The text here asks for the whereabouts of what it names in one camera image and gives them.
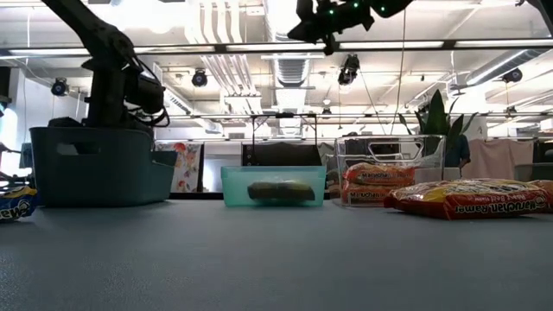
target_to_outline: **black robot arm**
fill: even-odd
[[[132,41],[115,26],[99,19],[80,0],[42,0],[80,38],[92,58],[82,66],[93,71],[86,126],[145,130],[150,126],[131,116],[124,101],[148,113],[163,110],[163,91],[157,79],[141,75],[143,63]]]

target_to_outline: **metal beam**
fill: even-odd
[[[303,42],[285,43],[220,43],[203,45],[150,45],[135,47],[138,55],[209,55],[209,54],[267,54],[267,53],[320,53],[324,45]],[[416,52],[416,51],[471,51],[520,50],[553,48],[552,38],[534,39],[467,39],[427,41],[344,41],[335,50],[351,52]],[[3,48],[0,60],[21,58],[78,58],[89,56],[84,48]]]

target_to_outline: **floral poster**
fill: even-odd
[[[176,151],[175,173],[171,193],[192,193],[197,191],[200,178],[201,143],[158,143],[159,151]]]

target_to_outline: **wall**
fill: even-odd
[[[11,112],[0,118],[0,139],[10,149],[19,150],[22,143],[30,143],[29,129],[47,126],[54,117],[80,120],[86,116],[87,104],[82,100],[84,95],[79,103],[75,97],[55,97],[49,86],[26,78],[21,69],[12,69],[10,97],[13,100],[8,108]],[[19,169],[19,158],[18,154],[4,153],[0,170],[8,175],[27,174],[28,169]]]

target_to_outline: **blue shirt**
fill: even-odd
[[[459,135],[459,137],[457,137],[457,142],[446,154],[445,167],[458,168],[461,164],[461,160],[470,162],[470,148],[468,147],[467,137],[464,135]]]

